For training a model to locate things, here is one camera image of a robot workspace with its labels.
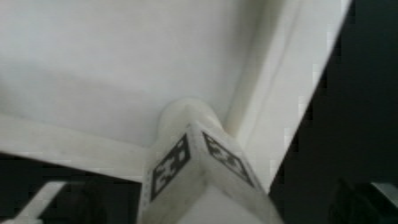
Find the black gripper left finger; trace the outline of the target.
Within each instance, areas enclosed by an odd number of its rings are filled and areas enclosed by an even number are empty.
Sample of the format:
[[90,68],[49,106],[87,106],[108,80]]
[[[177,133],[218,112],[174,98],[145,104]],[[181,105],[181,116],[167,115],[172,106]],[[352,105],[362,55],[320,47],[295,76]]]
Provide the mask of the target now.
[[49,181],[0,224],[137,224],[138,187],[128,181]]

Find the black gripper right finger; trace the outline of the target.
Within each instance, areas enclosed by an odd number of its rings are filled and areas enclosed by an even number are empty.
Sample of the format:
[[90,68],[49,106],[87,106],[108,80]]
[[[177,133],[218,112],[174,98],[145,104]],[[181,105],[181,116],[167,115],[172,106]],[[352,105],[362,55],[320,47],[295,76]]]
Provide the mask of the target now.
[[337,181],[327,224],[398,224],[398,184]]

